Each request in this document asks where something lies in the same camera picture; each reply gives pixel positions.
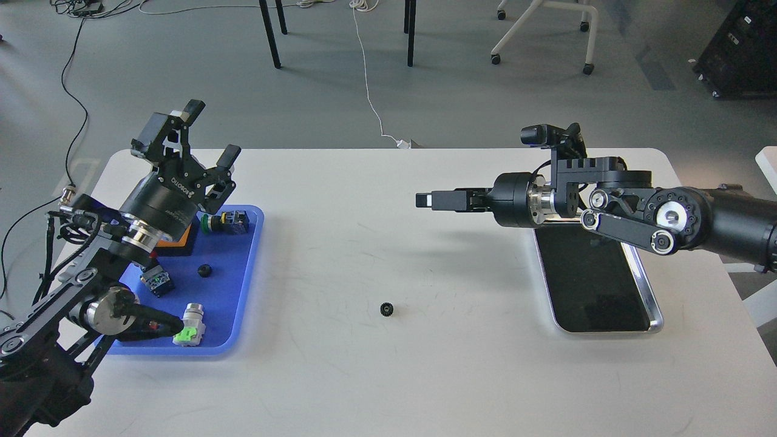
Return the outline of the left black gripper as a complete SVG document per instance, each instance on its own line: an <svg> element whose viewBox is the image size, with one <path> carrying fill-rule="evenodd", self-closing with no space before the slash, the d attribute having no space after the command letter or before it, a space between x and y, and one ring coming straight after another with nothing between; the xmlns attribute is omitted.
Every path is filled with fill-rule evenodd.
<svg viewBox="0 0 777 437"><path fill-rule="evenodd" d="M189 127L205 107L200 100L189 100L181 111L155 112L131 141L131 155L155 171L138 182L120 212L160 232L163 240L178 240L197 213L216 213L236 188L231 174L241 147L228 144L210 169L191 154Z"/></svg>

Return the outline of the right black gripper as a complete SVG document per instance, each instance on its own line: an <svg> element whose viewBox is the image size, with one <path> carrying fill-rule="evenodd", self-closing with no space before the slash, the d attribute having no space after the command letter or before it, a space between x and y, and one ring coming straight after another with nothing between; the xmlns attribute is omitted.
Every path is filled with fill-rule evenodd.
<svg viewBox="0 0 777 437"><path fill-rule="evenodd" d="M491 212L502 227L533 228L528 205L533 182L530 172L505 172L491 190L451 190L416 193L416 207L454 207L456 212Z"/></svg>

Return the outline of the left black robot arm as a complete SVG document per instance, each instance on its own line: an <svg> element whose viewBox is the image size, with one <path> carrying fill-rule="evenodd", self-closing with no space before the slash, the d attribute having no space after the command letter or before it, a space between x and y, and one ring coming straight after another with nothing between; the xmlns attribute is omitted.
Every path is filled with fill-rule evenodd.
<svg viewBox="0 0 777 437"><path fill-rule="evenodd" d="M57 426L90 402L93 373L114 340L172 337L177 316L141 305L120 282L128 266L148 266L161 240L182 238L198 212L216 213L236 185L231 169L240 147L226 146L216 166L191 154L189 128L205 108L191 100L180 112L153 113L131 154L152 170L119 209L67 188L48 212L55 231L81 245L60 265L47 265L27 313L2 329L2 435L32 425Z"/></svg>

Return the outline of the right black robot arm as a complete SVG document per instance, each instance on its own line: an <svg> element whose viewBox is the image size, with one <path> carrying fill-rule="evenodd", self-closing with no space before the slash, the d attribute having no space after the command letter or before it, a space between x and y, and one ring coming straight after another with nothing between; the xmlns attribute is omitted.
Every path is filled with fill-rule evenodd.
<svg viewBox="0 0 777 437"><path fill-rule="evenodd" d="M739 185L653 186L650 171L633 171L621 157L589 157L577 123L528 126L521 141L549 149L549 180L539 171L505 172L491 188L418 193L416 207L490 212L500 226L513 228L538 228L558 217L661 256L704 249L758 272L775 271L775 202Z"/></svg>

